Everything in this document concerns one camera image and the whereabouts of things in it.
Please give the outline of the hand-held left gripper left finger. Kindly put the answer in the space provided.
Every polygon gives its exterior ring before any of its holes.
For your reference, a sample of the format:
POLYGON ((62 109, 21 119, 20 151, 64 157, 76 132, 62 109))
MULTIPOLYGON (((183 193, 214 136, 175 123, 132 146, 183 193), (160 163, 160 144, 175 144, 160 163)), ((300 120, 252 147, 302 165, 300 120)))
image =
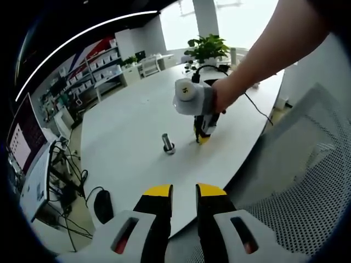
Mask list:
POLYGON ((132 210, 117 213, 94 233, 91 243, 57 262, 164 262, 171 234, 173 186, 154 186, 132 210))

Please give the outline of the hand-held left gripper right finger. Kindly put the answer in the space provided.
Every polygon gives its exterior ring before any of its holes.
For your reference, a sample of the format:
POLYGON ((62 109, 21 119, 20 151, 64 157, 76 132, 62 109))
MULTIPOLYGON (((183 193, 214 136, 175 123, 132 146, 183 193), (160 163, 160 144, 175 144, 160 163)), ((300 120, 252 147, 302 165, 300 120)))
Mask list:
POLYGON ((237 210, 227 193, 196 184, 198 235, 205 262, 308 262, 278 244, 275 232, 245 210, 237 210))

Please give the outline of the person's right hand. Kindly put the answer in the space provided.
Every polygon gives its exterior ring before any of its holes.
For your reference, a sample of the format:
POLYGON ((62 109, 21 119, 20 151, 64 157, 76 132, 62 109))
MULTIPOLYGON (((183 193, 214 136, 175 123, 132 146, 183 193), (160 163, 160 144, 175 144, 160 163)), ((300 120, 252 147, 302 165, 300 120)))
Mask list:
POLYGON ((233 72, 229 76, 216 80, 212 88, 216 93, 215 111, 221 113, 232 105, 246 90, 251 83, 246 78, 233 72))

